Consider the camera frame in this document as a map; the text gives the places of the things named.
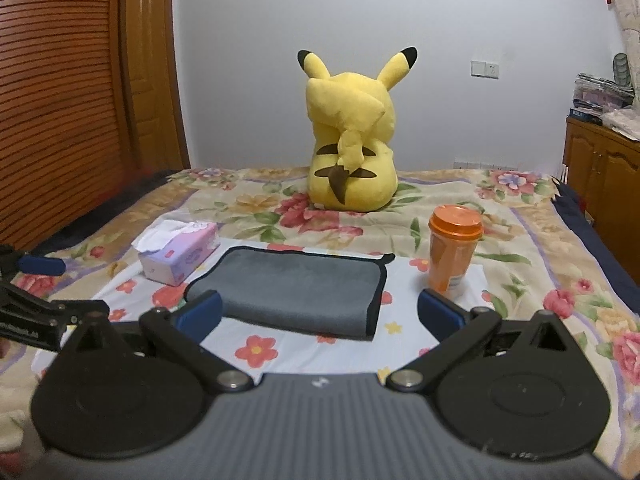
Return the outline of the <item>wooden louvered wardrobe door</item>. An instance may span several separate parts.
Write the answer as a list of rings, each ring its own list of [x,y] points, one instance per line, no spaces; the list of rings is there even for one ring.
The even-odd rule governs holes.
[[[172,0],[1,0],[3,243],[189,165]]]

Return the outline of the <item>orange plastic cup with lid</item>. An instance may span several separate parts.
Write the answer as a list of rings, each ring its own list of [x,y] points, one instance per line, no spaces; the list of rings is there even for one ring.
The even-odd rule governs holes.
[[[437,206],[428,226],[431,230],[428,287],[452,296],[469,269],[477,243],[483,237],[482,217],[460,205]]]

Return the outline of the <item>tissue box with tissues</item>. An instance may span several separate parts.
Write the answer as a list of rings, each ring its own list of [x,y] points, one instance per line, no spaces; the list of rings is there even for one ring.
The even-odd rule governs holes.
[[[178,286],[217,249],[218,226],[215,222],[162,219],[131,245],[148,280]]]

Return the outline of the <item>purple and grey towel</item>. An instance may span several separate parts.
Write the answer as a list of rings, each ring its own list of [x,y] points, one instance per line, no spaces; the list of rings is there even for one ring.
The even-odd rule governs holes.
[[[395,256],[334,256],[248,246],[228,249],[184,292],[218,292],[222,314],[303,334],[370,340],[378,326],[387,266]]]

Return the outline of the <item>floral bed blanket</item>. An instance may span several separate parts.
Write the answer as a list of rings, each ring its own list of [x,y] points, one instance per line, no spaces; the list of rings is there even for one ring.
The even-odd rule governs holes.
[[[605,271],[570,191],[552,177],[512,171],[438,170],[401,177],[390,204],[370,214],[311,207],[301,169],[192,169],[173,174],[125,210],[72,226],[49,252],[62,276],[21,274],[15,284],[54,299],[88,278],[100,286],[128,266],[132,241],[156,218],[182,211],[215,222],[221,245],[333,255],[393,254],[427,263],[430,220],[441,204],[477,210],[484,236],[460,304],[482,304],[510,320],[550,310],[564,321],[608,390],[612,415],[598,444],[621,476],[639,471],[639,292]]]

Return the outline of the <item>wooden cabinet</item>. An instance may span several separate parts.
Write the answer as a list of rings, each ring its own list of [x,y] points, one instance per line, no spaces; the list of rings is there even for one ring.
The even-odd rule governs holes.
[[[618,263],[639,279],[639,143],[602,127],[566,120],[567,183]]]

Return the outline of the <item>stack of papers and books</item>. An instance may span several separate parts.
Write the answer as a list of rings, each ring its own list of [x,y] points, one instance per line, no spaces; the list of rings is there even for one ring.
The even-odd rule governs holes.
[[[634,86],[625,53],[617,53],[612,61],[613,79],[579,73],[574,82],[570,117],[602,125],[602,116],[630,107],[634,102]]]

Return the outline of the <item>white wall switch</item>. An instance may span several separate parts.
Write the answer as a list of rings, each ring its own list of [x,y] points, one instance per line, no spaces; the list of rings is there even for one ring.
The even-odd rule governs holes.
[[[472,60],[470,62],[470,73],[472,77],[498,79],[500,77],[500,67],[497,63]]]

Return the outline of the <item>yellow Pikachu plush toy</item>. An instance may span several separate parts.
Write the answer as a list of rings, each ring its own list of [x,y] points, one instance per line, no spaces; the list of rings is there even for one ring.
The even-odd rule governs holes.
[[[369,212],[393,198],[398,177],[390,148],[396,127],[390,90],[417,59],[418,49],[406,47],[372,78],[351,72],[332,75],[318,55],[297,53],[308,77],[305,100],[314,154],[307,188],[314,207]]]

